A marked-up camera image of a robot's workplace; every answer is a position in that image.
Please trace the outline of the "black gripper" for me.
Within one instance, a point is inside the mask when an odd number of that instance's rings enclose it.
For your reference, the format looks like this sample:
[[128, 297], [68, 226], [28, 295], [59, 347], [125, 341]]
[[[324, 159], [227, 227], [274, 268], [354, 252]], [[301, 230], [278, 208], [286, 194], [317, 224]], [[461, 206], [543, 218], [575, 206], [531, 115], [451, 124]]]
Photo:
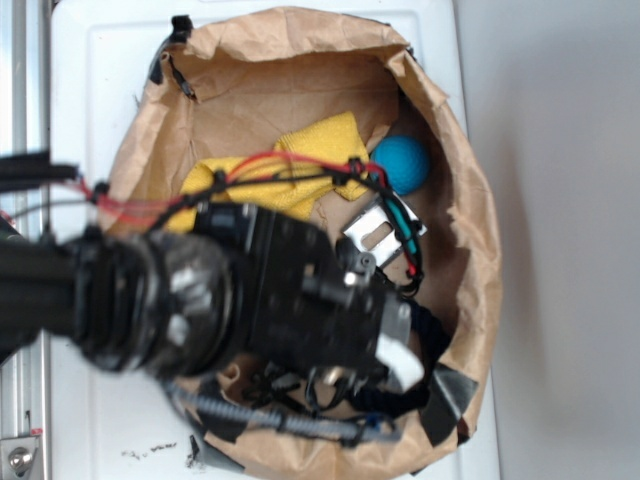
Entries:
[[425, 368], [410, 349], [411, 308], [375, 263], [311, 223], [254, 204], [203, 203], [193, 230], [238, 274], [245, 350], [302, 376], [344, 376], [404, 393]]

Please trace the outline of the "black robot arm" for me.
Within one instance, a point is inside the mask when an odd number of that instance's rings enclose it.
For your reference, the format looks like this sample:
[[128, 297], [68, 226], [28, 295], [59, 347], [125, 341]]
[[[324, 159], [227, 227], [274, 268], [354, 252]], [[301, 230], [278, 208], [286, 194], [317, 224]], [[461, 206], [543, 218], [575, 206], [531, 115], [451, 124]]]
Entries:
[[1, 347], [41, 331], [107, 371], [159, 379], [249, 354], [308, 378], [402, 393], [424, 375], [409, 305], [374, 261], [324, 231], [251, 204], [208, 204], [189, 233], [1, 244]]

